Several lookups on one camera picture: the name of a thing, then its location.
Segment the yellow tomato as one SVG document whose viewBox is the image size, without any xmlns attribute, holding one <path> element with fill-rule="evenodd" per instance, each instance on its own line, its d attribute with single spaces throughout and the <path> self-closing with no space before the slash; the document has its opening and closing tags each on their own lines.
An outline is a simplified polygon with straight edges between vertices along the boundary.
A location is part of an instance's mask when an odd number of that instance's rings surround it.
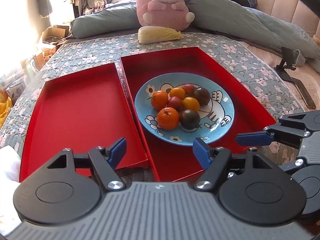
<svg viewBox="0 0 320 240">
<path fill-rule="evenodd" d="M 170 91 L 169 95 L 171 98 L 176 96 L 183 100 L 185 98 L 186 92 L 183 88 L 175 87 Z"/>
<path fill-rule="evenodd" d="M 185 97 L 183 100 L 183 109 L 187 110 L 193 110 L 193 111 L 198 111 L 200 109 L 200 103 L 198 102 L 197 99 L 193 97 Z"/>
</svg>

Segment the left red tray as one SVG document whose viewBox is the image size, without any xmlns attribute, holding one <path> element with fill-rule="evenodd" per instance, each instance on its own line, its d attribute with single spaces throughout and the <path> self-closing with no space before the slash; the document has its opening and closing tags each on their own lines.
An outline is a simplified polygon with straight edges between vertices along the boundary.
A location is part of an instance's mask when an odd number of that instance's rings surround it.
<svg viewBox="0 0 320 240">
<path fill-rule="evenodd" d="M 33 110 L 21 157 L 20 181 L 64 148 L 86 153 L 120 137 L 127 151 L 117 168 L 149 166 L 116 66 L 88 68 L 45 82 Z"/>
</svg>

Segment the dark purple tomato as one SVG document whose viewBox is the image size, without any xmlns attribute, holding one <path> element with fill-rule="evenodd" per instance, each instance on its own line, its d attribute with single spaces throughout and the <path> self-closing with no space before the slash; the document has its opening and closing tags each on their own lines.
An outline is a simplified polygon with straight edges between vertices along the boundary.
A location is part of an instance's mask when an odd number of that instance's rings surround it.
<svg viewBox="0 0 320 240">
<path fill-rule="evenodd" d="M 194 89 L 193 97 L 199 102 L 200 106 L 206 106 L 210 102 L 210 93 L 203 87 Z"/>
<path fill-rule="evenodd" d="M 198 128 L 200 120 L 200 115 L 192 109 L 186 109 L 180 113 L 180 124 L 185 129 L 192 130 Z"/>
</svg>

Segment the yellow plastic bag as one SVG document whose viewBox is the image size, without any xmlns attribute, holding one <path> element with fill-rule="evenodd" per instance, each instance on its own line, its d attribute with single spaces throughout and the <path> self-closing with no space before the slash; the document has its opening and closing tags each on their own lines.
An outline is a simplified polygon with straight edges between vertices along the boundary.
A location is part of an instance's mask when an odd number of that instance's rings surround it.
<svg viewBox="0 0 320 240">
<path fill-rule="evenodd" d="M 12 108 L 12 100 L 4 92 L 0 93 L 0 128 L 3 126 Z"/>
</svg>

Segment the beige padded headboard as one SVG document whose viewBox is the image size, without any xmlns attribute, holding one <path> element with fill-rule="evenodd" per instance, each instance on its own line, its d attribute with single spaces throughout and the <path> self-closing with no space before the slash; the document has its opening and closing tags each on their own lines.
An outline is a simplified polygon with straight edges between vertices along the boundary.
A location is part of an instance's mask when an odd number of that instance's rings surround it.
<svg viewBox="0 0 320 240">
<path fill-rule="evenodd" d="M 309 36 L 319 38 L 319 17 L 300 0 L 257 0 L 257 9 L 280 20 L 293 23 Z"/>
</svg>

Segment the plush napa cabbage toy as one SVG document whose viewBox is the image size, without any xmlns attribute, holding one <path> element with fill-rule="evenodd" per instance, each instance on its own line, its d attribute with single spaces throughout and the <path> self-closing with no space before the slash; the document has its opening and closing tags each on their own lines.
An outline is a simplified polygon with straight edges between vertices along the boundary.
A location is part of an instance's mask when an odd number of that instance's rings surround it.
<svg viewBox="0 0 320 240">
<path fill-rule="evenodd" d="M 182 34 L 171 28 L 158 26 L 144 26 L 138 30 L 138 42 L 140 44 L 152 44 L 180 40 Z"/>
</svg>

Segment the floral quilted bedspread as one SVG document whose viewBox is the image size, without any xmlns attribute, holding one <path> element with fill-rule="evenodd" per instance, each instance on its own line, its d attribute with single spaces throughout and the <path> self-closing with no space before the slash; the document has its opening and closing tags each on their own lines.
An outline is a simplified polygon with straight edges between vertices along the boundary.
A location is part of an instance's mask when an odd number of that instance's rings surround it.
<svg viewBox="0 0 320 240">
<path fill-rule="evenodd" d="M 62 45 L 12 107 L 1 128 L 1 146 L 9 145 L 19 155 L 22 154 L 30 117 L 46 81 L 107 63 L 114 63 L 120 70 L 122 56 L 189 47 L 202 49 L 221 64 L 275 119 L 302 112 L 303 107 L 293 91 L 244 42 L 220 35 L 185 33 L 178 41 L 142 45 L 138 43 L 136 34 L 129 34 Z"/>
</svg>

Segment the orange tangerine with stem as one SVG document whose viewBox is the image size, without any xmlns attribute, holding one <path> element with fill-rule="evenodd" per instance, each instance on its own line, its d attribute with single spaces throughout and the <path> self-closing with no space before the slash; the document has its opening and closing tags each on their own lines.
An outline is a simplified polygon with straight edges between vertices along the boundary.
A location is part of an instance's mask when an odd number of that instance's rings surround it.
<svg viewBox="0 0 320 240">
<path fill-rule="evenodd" d="M 172 107 L 165 107 L 157 114 L 159 126 L 164 130 L 175 129 L 180 122 L 180 114 Z"/>
</svg>

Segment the open brown cardboard box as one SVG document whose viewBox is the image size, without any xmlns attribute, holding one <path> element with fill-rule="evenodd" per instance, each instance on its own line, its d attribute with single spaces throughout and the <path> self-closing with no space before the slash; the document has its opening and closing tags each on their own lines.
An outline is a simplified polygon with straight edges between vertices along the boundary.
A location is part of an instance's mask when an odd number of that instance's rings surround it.
<svg viewBox="0 0 320 240">
<path fill-rule="evenodd" d="M 48 27 L 40 38 L 40 47 L 44 57 L 53 55 L 59 46 L 65 42 L 68 34 L 68 25 L 54 25 L 53 27 Z"/>
</svg>

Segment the large red tomato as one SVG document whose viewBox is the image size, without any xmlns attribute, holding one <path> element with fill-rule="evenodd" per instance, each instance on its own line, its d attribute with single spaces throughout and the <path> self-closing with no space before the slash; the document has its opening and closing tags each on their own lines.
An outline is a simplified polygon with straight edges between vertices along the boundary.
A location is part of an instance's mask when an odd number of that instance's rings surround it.
<svg viewBox="0 0 320 240">
<path fill-rule="evenodd" d="M 168 100 L 167 107 L 174 108 L 180 112 L 183 110 L 183 102 L 178 96 L 173 96 Z"/>
</svg>

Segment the right red tray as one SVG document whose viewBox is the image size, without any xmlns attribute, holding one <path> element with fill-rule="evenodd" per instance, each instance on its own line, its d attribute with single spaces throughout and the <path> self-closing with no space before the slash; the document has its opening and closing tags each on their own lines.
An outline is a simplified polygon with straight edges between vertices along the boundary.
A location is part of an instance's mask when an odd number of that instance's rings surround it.
<svg viewBox="0 0 320 240">
<path fill-rule="evenodd" d="M 202 171 L 192 145 L 245 150 L 240 133 L 274 124 L 262 104 L 223 66 L 197 47 L 161 50 L 120 60 L 138 127 L 157 181 L 191 180 Z"/>
</svg>

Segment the red tray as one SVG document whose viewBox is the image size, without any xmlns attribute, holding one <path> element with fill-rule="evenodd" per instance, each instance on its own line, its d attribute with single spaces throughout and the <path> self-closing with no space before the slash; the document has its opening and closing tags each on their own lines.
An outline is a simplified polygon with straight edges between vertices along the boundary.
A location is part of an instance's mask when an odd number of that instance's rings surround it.
<svg viewBox="0 0 320 240">
<path fill-rule="evenodd" d="M 86 153 L 120 137 L 127 151 L 117 168 L 149 166 L 116 66 L 88 68 L 45 82 L 33 110 L 21 157 L 20 181 L 64 148 Z"/>
<path fill-rule="evenodd" d="M 274 124 L 262 104 L 223 66 L 197 47 L 161 50 L 120 60 L 138 127 L 157 181 L 191 180 L 202 171 L 192 145 L 245 150 L 240 133 Z"/>
</svg>

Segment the small red tomato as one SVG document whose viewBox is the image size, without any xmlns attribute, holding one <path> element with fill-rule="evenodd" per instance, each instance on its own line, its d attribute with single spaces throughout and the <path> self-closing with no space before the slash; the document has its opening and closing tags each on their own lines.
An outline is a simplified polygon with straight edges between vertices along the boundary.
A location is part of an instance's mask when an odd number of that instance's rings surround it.
<svg viewBox="0 0 320 240">
<path fill-rule="evenodd" d="M 192 96 L 195 90 L 195 86 L 192 84 L 184 84 L 182 89 L 185 91 L 185 96 Z"/>
</svg>

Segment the pink white plush hamster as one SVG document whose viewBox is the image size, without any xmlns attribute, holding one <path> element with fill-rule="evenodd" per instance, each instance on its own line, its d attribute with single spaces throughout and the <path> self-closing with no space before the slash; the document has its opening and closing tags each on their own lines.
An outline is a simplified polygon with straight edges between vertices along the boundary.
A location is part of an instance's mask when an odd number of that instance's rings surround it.
<svg viewBox="0 0 320 240">
<path fill-rule="evenodd" d="M 183 31 L 195 20 L 184 0 L 136 0 L 141 26 L 157 26 Z"/>
</svg>

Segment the blue cartoon tiger plate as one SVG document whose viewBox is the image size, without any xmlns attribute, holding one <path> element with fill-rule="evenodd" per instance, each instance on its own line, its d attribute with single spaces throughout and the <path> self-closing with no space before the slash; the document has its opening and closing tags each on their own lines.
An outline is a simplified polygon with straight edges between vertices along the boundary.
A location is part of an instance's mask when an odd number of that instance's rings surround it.
<svg viewBox="0 0 320 240">
<path fill-rule="evenodd" d="M 158 111 L 151 105 L 152 94 L 157 90 L 167 93 L 175 87 L 181 88 L 191 84 L 196 88 L 203 87 L 210 93 L 210 101 L 201 106 L 198 113 L 201 118 L 199 128 L 184 129 L 181 125 L 166 131 L 157 120 Z M 168 73 L 147 81 L 135 96 L 135 110 L 141 124 L 155 137 L 171 144 L 191 146 L 194 138 L 201 138 L 206 143 L 221 139 L 231 128 L 235 109 L 231 97 L 214 81 L 191 73 Z"/>
</svg>

